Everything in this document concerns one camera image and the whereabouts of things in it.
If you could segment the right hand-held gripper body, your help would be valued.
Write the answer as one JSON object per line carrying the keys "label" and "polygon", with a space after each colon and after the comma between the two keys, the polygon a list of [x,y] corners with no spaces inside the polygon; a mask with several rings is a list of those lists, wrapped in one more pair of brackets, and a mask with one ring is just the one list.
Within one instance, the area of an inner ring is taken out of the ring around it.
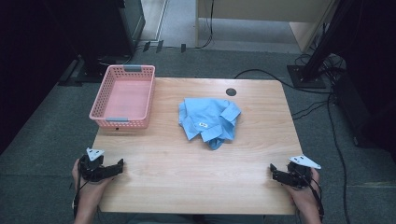
{"label": "right hand-held gripper body", "polygon": [[295,188],[307,187],[312,179],[311,169],[320,169],[321,166],[305,155],[289,157],[288,172],[293,178],[292,186]]}

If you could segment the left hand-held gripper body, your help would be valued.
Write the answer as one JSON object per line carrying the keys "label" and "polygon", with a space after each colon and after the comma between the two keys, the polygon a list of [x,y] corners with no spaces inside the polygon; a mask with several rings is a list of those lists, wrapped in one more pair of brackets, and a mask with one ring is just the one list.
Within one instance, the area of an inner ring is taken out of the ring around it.
{"label": "left hand-held gripper body", "polygon": [[86,153],[79,159],[78,170],[81,176],[91,182],[99,182],[102,177],[104,151],[102,149],[87,148]]}

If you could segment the light blue shirt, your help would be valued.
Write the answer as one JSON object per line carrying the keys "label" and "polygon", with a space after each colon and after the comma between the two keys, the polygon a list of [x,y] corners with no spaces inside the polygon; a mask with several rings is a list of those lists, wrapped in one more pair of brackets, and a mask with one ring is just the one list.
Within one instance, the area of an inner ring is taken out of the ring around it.
{"label": "light blue shirt", "polygon": [[185,98],[178,105],[178,123],[188,140],[200,135],[216,150],[233,141],[241,109],[232,101],[217,98]]}

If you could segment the person's right hand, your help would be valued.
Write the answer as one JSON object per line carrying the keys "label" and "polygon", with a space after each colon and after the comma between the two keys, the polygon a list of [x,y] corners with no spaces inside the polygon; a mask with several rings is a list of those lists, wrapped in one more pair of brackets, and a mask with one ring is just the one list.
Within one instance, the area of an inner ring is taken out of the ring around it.
{"label": "person's right hand", "polygon": [[291,201],[300,209],[303,209],[306,205],[313,205],[314,207],[317,207],[318,205],[313,191],[319,193],[319,174],[314,168],[311,169],[311,174],[311,188],[307,187],[303,189],[297,189],[284,185],[284,189],[290,194]]}

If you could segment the person's left hand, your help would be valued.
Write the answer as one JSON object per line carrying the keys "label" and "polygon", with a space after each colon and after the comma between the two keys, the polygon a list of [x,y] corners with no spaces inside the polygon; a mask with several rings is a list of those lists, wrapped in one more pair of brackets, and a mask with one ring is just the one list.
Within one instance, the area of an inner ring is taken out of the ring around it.
{"label": "person's left hand", "polygon": [[106,187],[114,180],[113,177],[106,178],[97,183],[85,183],[78,175],[79,159],[76,159],[72,169],[75,191],[79,192],[79,202],[96,206],[101,202]]}

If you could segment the pink plastic basket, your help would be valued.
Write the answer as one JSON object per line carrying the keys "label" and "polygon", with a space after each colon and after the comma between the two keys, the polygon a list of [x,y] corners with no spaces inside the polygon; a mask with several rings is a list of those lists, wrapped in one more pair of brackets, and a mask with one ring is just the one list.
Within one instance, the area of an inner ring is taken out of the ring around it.
{"label": "pink plastic basket", "polygon": [[154,89],[153,65],[110,65],[89,118],[101,128],[145,129]]}

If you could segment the black box on floor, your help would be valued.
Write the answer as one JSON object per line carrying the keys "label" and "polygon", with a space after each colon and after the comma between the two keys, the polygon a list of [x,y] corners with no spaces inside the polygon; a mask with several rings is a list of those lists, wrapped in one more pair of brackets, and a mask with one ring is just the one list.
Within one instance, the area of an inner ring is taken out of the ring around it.
{"label": "black box on floor", "polygon": [[370,112],[348,75],[339,78],[333,89],[353,132],[353,143],[396,154],[396,99]]}

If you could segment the black curtain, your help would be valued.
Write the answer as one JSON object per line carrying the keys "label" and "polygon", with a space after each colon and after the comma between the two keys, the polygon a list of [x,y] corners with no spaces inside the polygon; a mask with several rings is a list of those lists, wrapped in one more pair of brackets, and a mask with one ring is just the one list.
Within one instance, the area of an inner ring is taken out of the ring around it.
{"label": "black curtain", "polygon": [[74,58],[45,0],[0,0],[0,154]]}

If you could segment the black cabinet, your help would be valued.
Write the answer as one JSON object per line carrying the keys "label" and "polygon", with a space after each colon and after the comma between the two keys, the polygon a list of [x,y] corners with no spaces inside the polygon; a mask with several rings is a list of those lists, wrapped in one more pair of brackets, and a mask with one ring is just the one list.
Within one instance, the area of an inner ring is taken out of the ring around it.
{"label": "black cabinet", "polygon": [[78,56],[77,82],[132,60],[146,24],[141,0],[43,0]]}

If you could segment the light wooden cabinet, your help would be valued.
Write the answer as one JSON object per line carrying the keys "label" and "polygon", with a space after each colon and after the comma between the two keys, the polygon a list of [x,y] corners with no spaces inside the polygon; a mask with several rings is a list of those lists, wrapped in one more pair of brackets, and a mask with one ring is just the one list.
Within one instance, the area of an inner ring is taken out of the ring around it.
{"label": "light wooden cabinet", "polygon": [[199,19],[286,21],[301,52],[307,52],[320,26],[330,22],[340,0],[195,0],[195,45]]}

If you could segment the black stand base plate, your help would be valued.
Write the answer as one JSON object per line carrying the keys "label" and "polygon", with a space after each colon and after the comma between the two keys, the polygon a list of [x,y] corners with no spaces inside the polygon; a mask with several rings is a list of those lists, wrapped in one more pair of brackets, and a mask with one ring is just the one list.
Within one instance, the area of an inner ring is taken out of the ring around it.
{"label": "black stand base plate", "polygon": [[312,73],[306,66],[287,66],[292,85],[299,89],[325,89],[326,85],[320,75]]}

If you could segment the black metal stand post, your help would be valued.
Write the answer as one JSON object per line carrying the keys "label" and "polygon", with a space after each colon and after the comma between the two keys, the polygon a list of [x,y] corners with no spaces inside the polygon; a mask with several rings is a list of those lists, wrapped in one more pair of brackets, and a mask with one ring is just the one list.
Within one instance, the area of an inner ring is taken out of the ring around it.
{"label": "black metal stand post", "polygon": [[318,76],[318,69],[320,65],[331,54],[331,46],[333,44],[332,39],[335,37],[337,29],[341,26],[342,20],[348,13],[354,1],[355,0],[340,0],[340,3],[335,10],[330,22],[328,31],[318,45],[318,48],[313,53],[308,64],[302,70],[302,82],[311,81]]}

